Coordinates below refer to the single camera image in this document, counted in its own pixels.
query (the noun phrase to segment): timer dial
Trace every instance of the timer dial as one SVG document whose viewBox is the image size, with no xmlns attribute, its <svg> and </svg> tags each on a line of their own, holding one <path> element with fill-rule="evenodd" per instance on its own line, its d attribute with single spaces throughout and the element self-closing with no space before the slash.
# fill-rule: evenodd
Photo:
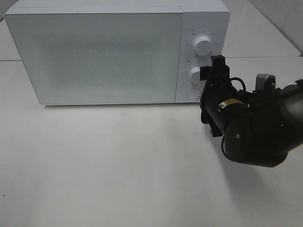
<svg viewBox="0 0 303 227">
<path fill-rule="evenodd" d="M 200 67 L 195 67 L 189 72 L 189 79 L 193 84 L 200 83 Z"/>
<path fill-rule="evenodd" d="M 213 49 L 213 41 L 210 37 L 204 35 L 195 39 L 194 49 L 197 55 L 208 55 Z"/>
</svg>

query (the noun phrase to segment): microwave oven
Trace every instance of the microwave oven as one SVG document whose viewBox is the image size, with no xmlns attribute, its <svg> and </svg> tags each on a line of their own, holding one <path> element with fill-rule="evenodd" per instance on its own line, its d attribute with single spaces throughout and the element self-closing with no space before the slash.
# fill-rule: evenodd
<svg viewBox="0 0 303 227">
<path fill-rule="evenodd" d="M 220 0 L 19 0 L 4 15 L 43 105 L 199 102 Z"/>
</svg>

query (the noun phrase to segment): white table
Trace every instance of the white table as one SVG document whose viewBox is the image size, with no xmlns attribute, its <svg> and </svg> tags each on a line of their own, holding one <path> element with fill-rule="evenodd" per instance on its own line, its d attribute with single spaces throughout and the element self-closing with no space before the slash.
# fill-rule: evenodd
<svg viewBox="0 0 303 227">
<path fill-rule="evenodd" d="M 223 55 L 228 58 L 299 56 L 300 52 L 247 0 L 223 0 L 231 12 Z M 0 22 L 0 61 L 20 60 Z"/>
<path fill-rule="evenodd" d="M 303 58 L 227 59 L 253 89 L 302 78 Z M 0 226 L 285 227 L 303 222 L 303 146 L 276 168 L 230 162 L 190 105 L 38 104 L 0 62 Z"/>
</svg>

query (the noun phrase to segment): round button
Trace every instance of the round button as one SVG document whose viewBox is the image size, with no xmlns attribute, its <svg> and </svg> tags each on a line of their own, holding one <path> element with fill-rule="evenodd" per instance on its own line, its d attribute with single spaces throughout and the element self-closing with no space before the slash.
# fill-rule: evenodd
<svg viewBox="0 0 303 227">
<path fill-rule="evenodd" d="M 201 96 L 201 91 L 199 89 L 194 88 L 189 90 L 186 95 L 189 99 L 197 100 Z"/>
<path fill-rule="evenodd" d="M 194 41 L 194 49 L 197 55 L 208 55 L 213 49 L 213 41 L 208 36 L 200 36 Z"/>
<path fill-rule="evenodd" d="M 200 83 L 200 67 L 195 67 L 189 72 L 189 79 L 193 84 Z"/>
</svg>

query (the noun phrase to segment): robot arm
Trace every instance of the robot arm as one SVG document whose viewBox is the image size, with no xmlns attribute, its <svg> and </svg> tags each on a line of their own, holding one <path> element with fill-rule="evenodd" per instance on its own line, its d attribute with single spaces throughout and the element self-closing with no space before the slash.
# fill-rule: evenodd
<svg viewBox="0 0 303 227">
<path fill-rule="evenodd" d="M 221 55 L 200 71 L 206 80 L 201 121 L 210 124 L 212 136 L 223 136 L 222 151 L 229 160 L 274 167 L 303 143 L 303 80 L 281 90 L 274 76 L 259 74 L 250 93 L 240 78 L 230 78 Z M 236 90 L 233 80 L 243 90 Z"/>
</svg>

